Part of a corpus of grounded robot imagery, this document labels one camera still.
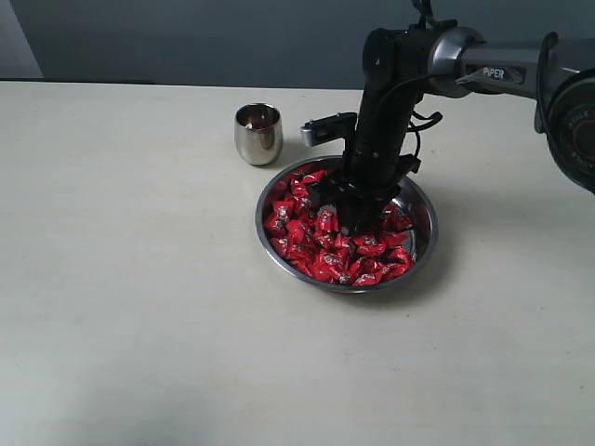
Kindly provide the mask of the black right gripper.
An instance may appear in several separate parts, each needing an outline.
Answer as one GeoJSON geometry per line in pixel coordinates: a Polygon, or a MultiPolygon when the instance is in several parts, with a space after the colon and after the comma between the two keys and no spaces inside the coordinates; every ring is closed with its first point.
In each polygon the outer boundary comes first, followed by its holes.
{"type": "Polygon", "coordinates": [[[350,143],[337,166],[309,186],[316,204],[334,203],[345,235],[369,230],[383,210],[400,194],[400,181],[421,165],[417,152],[382,154],[350,143]]]}

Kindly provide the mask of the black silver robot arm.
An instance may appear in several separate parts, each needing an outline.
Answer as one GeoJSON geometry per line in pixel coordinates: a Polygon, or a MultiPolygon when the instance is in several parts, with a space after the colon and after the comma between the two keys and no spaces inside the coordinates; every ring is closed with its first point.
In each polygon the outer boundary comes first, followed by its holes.
{"type": "Polygon", "coordinates": [[[439,121],[416,115],[418,102],[471,93],[532,99],[535,130],[546,137],[555,164],[593,190],[593,40],[548,33],[539,42],[489,43],[455,20],[436,20],[427,1],[416,9],[419,20],[407,29],[379,28],[367,36],[359,110],[302,126],[310,147],[345,142],[341,165],[313,188],[313,202],[332,204],[345,233],[367,230],[399,193],[400,181],[420,166],[416,154],[403,153],[405,136],[439,121]]]}

